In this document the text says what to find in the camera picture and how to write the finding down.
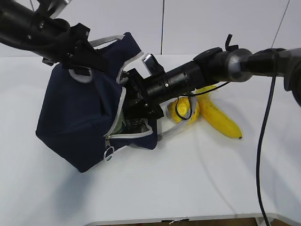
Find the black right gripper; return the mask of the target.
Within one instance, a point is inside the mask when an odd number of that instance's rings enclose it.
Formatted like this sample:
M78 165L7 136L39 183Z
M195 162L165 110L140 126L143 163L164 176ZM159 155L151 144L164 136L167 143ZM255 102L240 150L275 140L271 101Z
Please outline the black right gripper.
M136 69L123 71L120 84L126 88L122 107L126 119L160 119L164 116L159 104L151 101L144 79Z

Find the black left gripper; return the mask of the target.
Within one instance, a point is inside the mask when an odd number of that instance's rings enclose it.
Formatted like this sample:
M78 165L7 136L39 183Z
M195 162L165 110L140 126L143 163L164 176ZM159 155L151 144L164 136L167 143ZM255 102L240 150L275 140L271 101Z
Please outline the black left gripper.
M48 49L49 56L43 57L42 62L49 66L61 63L64 68L73 70L84 68L106 72L109 67L108 60L99 49L94 47L118 39L88 41L89 33L90 29L81 23L70 27L67 36L62 37Z

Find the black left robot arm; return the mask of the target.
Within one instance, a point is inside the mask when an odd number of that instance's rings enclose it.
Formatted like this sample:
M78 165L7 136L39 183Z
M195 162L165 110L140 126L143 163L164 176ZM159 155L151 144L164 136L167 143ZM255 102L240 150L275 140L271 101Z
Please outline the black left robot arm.
M88 41L90 29L55 17L62 6L60 0L40 0L33 11L15 0L2 0L1 43L35 53L49 66L61 63L65 69L107 72L109 61Z

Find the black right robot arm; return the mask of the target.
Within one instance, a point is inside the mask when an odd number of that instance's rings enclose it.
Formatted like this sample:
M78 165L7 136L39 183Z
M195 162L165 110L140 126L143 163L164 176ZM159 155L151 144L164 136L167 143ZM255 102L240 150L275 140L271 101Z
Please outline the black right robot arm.
M238 45L206 50L191 61L165 72L154 55L143 58L150 76L143 78L136 69L126 72L127 90L122 111L126 118L163 117L160 104L219 82L245 82L252 76L282 77L285 91L301 102L300 48L269 48L256 53Z

